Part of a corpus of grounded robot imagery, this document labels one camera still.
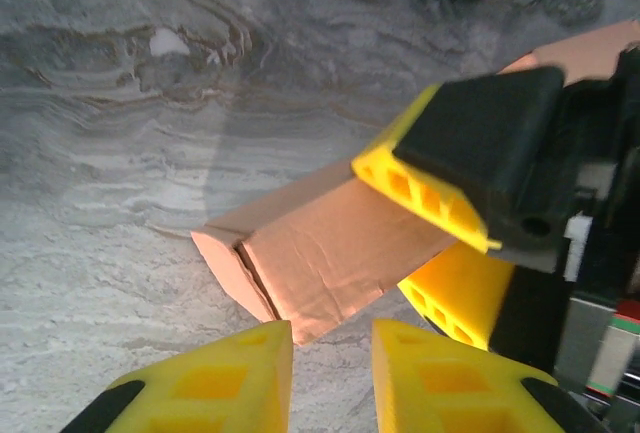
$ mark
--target box flap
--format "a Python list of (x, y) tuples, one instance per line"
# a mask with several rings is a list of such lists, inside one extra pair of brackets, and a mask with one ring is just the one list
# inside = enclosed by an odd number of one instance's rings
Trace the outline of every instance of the box flap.
[(455, 239), (352, 178), (243, 243), (294, 341), (319, 338)]
[(640, 25), (624, 21), (536, 48), (533, 55), (540, 65), (562, 66), (567, 83), (574, 83), (583, 78), (609, 78), (620, 51), (634, 41), (640, 41)]
[(350, 160), (331, 163), (266, 196), (207, 222), (207, 226), (245, 236), (324, 195), (353, 177)]
[(513, 71), (526, 70), (528, 68), (535, 68), (538, 66), (538, 60), (533, 55), (533, 53), (529, 53), (528, 55), (523, 56), (519, 60), (514, 61), (506, 68), (503, 68), (500, 73), (511, 73)]
[(231, 298), (260, 321), (279, 319), (253, 265), (246, 265), (243, 261), (242, 249), (238, 248), (242, 235), (204, 226), (191, 232), (191, 237), (220, 286)]

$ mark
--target brown cardboard box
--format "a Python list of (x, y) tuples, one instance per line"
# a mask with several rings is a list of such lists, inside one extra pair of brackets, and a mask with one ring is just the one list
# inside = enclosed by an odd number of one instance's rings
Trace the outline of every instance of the brown cardboard box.
[(324, 335), (454, 240), (357, 180), (345, 160), (192, 233), (224, 290), (296, 344)]
[(620, 51), (629, 43), (638, 41), (640, 23), (637, 20), (623, 21), (536, 48), (503, 72), (557, 65), (564, 68), (567, 84), (584, 78), (608, 78), (615, 70)]

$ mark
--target yellow foam pad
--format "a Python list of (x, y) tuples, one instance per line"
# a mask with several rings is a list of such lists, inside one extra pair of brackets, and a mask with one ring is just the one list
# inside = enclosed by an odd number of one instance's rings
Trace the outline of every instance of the yellow foam pad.
[(398, 287), (451, 338), (487, 350), (514, 268), (457, 242)]
[(273, 321), (129, 373), (144, 389), (109, 433), (285, 433), (293, 341)]
[(562, 433), (520, 381), (546, 373), (394, 320), (373, 325), (381, 433)]
[(424, 90), (413, 104), (352, 161), (356, 176), (387, 198), (486, 253), (500, 249), (464, 192), (428, 172), (396, 159), (393, 150), (439, 86)]

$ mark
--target marble floor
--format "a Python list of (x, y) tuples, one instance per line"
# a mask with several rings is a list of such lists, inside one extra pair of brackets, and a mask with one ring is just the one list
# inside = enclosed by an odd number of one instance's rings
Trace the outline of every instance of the marble floor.
[[(250, 327), (189, 229), (357, 152), (431, 82), (638, 0), (0, 0), (0, 430)], [(375, 432), (370, 321), (296, 350), (291, 431)]]

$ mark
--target black plastic part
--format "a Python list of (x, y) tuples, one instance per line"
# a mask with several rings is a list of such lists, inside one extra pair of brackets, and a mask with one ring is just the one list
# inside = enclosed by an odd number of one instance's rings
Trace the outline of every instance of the black plastic part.
[(609, 93), (618, 124), (612, 156), (620, 158), (603, 207), (594, 217), (570, 300), (554, 376), (582, 393), (619, 302), (629, 292), (640, 252), (640, 55), (623, 52)]
[[(503, 244), (490, 255), (553, 272), (569, 218), (609, 208), (620, 168), (633, 166), (640, 77), (629, 55), (613, 79), (566, 88), (552, 67), (447, 83), (393, 154), (464, 191)], [(594, 183), (589, 168), (605, 174)]]
[(572, 286), (561, 273), (516, 267), (489, 350), (552, 374)]
[(571, 395), (537, 378), (525, 378), (522, 386), (566, 433), (607, 433), (609, 430)]
[(464, 191), (503, 242), (491, 254), (546, 272), (556, 266), (578, 174), (571, 143), (563, 161), (542, 148), (556, 134), (549, 129), (563, 85), (555, 67), (445, 83), (393, 151)]
[(144, 386), (144, 381), (135, 380), (102, 392), (60, 433), (107, 433)]

